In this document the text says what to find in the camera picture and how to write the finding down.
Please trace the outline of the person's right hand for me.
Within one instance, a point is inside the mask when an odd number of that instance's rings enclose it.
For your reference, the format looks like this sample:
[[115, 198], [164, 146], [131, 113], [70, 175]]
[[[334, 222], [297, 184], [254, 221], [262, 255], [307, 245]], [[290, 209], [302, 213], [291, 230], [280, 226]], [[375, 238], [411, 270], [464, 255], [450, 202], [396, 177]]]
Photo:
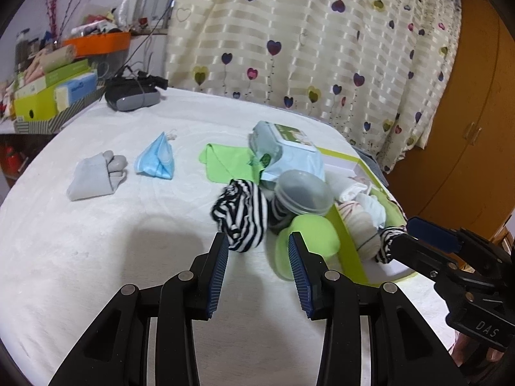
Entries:
[[501, 352], [487, 349], [464, 334], [456, 334], [451, 356], [468, 385], [515, 385], [514, 343]]

